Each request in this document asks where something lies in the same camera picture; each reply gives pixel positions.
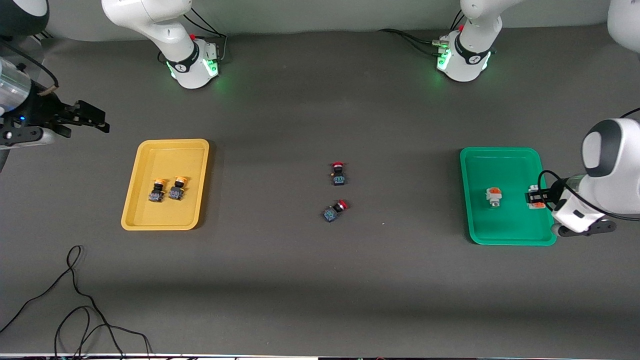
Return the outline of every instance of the table surface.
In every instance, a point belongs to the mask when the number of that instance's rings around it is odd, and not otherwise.
[[[1,322],[81,244],[81,289],[158,353],[637,359],[640,226],[551,247],[474,245],[458,154],[532,147],[545,168],[579,173],[589,128],[639,106],[640,63],[605,26],[505,29],[496,47],[462,84],[388,33],[243,35],[220,78],[185,90],[149,41],[48,42],[57,94],[102,108],[111,133],[74,128],[12,151]],[[216,146],[202,224],[124,231],[136,148],[162,138]],[[348,185],[330,184],[333,161]],[[340,198],[353,207],[325,223]],[[29,306],[0,352],[52,352],[62,318],[86,304],[70,282]],[[83,327],[69,321],[63,350]],[[104,332],[90,350],[115,352]]]

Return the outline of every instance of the white wall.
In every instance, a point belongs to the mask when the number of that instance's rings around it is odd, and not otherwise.
[[[456,0],[194,0],[193,7],[218,31],[297,33],[303,31],[372,31],[381,28],[444,29],[451,25]],[[76,40],[141,38],[113,25],[100,0],[49,0],[47,29]],[[609,0],[527,0],[504,12],[505,27],[598,24],[607,18]],[[189,32],[202,35],[184,19]]]

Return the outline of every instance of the green light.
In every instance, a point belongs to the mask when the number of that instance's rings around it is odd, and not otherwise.
[[[213,60],[202,59],[205,69],[209,73],[209,76],[214,77],[218,75],[218,64]]]
[[[169,71],[171,72],[171,77],[175,79],[175,74],[173,73],[173,69],[171,68],[171,65],[169,65],[169,62],[166,62],[166,66],[169,68]]]
[[[491,51],[489,51],[489,53],[486,55],[486,60],[484,61],[484,65],[482,65],[482,70],[486,69],[486,64],[489,63],[489,57],[491,57]]]
[[[440,56],[444,59],[438,60],[438,69],[445,70],[449,64],[449,59],[451,59],[451,50],[447,49],[444,54]]]

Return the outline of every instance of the cable connector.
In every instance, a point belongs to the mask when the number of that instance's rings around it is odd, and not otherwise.
[[[443,49],[449,48],[449,42],[446,40],[432,40],[431,46],[441,47]]]

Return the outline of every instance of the silver cylinder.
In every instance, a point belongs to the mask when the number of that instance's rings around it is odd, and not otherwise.
[[[2,113],[12,111],[24,102],[31,90],[31,79],[15,66],[0,58],[0,107]]]

